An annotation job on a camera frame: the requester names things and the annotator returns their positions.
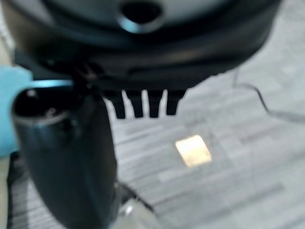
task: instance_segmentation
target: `gray carpet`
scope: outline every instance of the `gray carpet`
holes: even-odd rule
[[[112,115],[119,177],[166,229],[305,228],[304,12],[304,0],[287,0],[268,44],[240,69],[239,82],[257,86],[274,116],[254,91],[232,87],[234,72],[190,90],[176,117],[134,120],[130,105],[126,121]],[[194,134],[213,161],[187,168],[174,143]],[[61,228],[20,160],[10,183],[11,229]]]

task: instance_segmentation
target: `black cylindrical handle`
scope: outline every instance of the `black cylindrical handle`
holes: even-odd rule
[[[103,99],[71,88],[31,89],[12,118],[31,177],[69,229],[106,229],[115,219],[116,159]]]

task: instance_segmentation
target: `light blue object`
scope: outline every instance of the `light blue object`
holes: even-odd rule
[[[31,81],[31,73],[24,69],[0,66],[0,157],[18,150],[10,110],[16,95]]]

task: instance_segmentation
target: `bright spot on floor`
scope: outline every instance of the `bright spot on floor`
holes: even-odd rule
[[[212,155],[199,135],[177,141],[176,147],[187,167],[195,167],[212,161]]]

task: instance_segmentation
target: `black cable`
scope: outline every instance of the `black cable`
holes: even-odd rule
[[[296,113],[291,113],[291,112],[286,112],[286,111],[274,111],[274,110],[271,110],[261,91],[251,85],[251,84],[248,84],[248,83],[238,83],[238,77],[239,77],[239,73],[240,73],[240,70],[239,69],[236,69],[236,72],[235,72],[235,75],[234,75],[234,79],[233,79],[233,85],[232,87],[233,88],[245,88],[245,89],[248,89],[248,90],[252,90],[252,91],[255,91],[259,97],[259,100],[261,101],[262,103],[262,106],[264,108],[264,110],[266,111],[266,113],[272,117],[275,117],[277,119],[281,119],[281,120],[284,120],[284,121],[287,121],[287,122],[290,122],[290,123],[302,123],[302,124],[305,124],[305,115],[301,115],[301,114],[296,114]]]

